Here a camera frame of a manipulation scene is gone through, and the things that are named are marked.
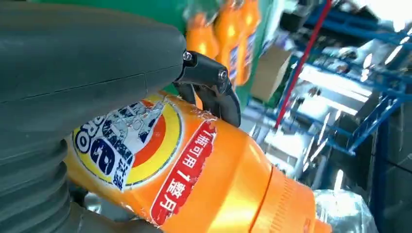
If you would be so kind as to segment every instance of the orange bottle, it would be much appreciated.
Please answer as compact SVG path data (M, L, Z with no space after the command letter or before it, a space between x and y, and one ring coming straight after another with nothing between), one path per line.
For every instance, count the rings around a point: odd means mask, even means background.
M244 0L240 8L243 33L239 49L240 75L236 80L237 85L244 85L250 77L251 64L254 56L256 29L261 17L258 0Z
M237 1L228 0L220 10L215 23L215 34L219 41L220 52L216 61L229 70L229 79L235 86L238 74L239 44L242 33L240 10Z
M165 232L331 232L310 188L246 133L174 96L96 117L66 140L73 181Z
M213 32L211 23L206 20L204 13L197 13L188 21L188 31L186 32L187 50L196 51L211 59L216 59L219 53L218 41ZM202 101L196 95L196 106L203 108Z

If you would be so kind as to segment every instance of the bright light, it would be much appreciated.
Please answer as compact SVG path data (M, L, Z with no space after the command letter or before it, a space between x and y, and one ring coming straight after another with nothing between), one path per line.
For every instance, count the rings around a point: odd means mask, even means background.
M364 69L368 68L371 65L371 63L372 63L372 54L370 53L365 57L365 61L363 62L363 68Z
M364 69L362 70L362 74L360 75L360 81L364 82L369 78L369 70L368 69Z
M316 99L318 99L319 101L323 101L324 103L326 103L327 105L329 105L332 108L335 108L337 110L341 110L342 112L348 113L350 115L356 115L356 113L358 113L358 111L356 111L353 108L349 108L348 106L345 106L343 104L337 103L333 100L327 99L325 97L322 96L316 96Z
M305 165L303 165L303 171L306 171L309 167L309 163L305 163Z
M308 148L306 149L306 154L305 157L303 158L303 163L306 163L306 161L308 160L309 157L309 153L310 153L310 149L312 148L313 142L315 141L315 137L312 137Z
M401 50L402 45L399 45L398 47L396 47L396 49L391 53L391 55L389 55L389 57L386 59L385 61L385 65L389 64L395 57L396 55L399 53L399 51Z
M402 20L395 20L394 21L394 30L395 30L396 33L403 30L405 28L405 26L406 26L405 21L402 21Z
M319 134L318 145L321 144L321 140L322 140L322 138L323 138L323 134L324 134L324 132L325 132L327 122L329 121L329 117L330 117L330 113L328 113L328 114L326 115L325 120L323 121L322 130L321 130L321 133Z
M321 72L317 72L317 73L305 72L305 73L302 73L299 77L302 80L311 82L311 83L313 83L315 85L318 85L318 86L325 87L325 88L327 88L331 91L334 91L334 92L339 93L341 95L344 95L344 96L350 97L352 99L361 101L363 103L365 103L368 100L367 97L365 97L361 94L358 94L356 92L351 91L351 88L348 88L348 87L343 88L344 87L343 83L337 83L336 79L331 79L330 76L325 76Z
M338 110L338 111L336 112L335 121L338 120L339 117L341 117L341 114L342 114L342 111L341 111L341 110Z
M399 45L398 47L396 47L396 49L391 53L391 55L389 55L389 57L388 57L388 58L386 59L386 61L385 61L385 65L387 65L388 63L390 63L390 62L396 57L396 55L399 53L399 51L400 51L400 50L402 49L402 47L403 47L402 44L405 44L408 40L409 40L409 36L403 38L403 39L400 41L400 44L401 44L401 45Z
M343 180L343 171L339 170L338 174L336 175L335 187L333 188L333 190L337 191L341 189L342 180Z
M327 138L323 143L318 147L318 149L313 153L313 155L310 157L310 161L313 162L313 160L319 155L319 153L322 151L322 149L326 146L326 143L329 139Z

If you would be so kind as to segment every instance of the blue metal frame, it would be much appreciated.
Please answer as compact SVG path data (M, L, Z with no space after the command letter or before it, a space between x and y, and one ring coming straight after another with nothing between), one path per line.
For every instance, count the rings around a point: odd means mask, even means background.
M307 24L314 25L317 22L320 14L319 9L321 8L318 8L309 16L306 21ZM379 39L389 44L404 45L407 49L412 50L412 43L400 43L403 38L408 36L405 31L395 33L392 28L334 9L330 10L322 26L336 32L361 38Z

